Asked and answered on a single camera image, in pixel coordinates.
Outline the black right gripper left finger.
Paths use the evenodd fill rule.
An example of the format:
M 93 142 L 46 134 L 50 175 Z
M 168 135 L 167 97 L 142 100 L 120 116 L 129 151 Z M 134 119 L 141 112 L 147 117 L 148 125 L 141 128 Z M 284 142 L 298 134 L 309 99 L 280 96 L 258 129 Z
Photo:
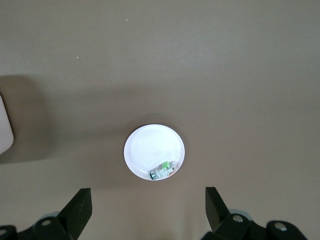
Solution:
M 80 189 L 57 214 L 40 219 L 19 233 L 21 240 L 77 240 L 92 216 L 90 188 Z

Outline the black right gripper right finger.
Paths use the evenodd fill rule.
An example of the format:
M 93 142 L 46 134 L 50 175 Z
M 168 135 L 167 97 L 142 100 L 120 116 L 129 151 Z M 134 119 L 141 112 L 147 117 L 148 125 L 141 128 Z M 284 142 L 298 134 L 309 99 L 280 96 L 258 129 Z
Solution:
M 266 240 L 267 231 L 240 213 L 231 213 L 215 187 L 205 188 L 205 213 L 211 227 L 203 240 Z

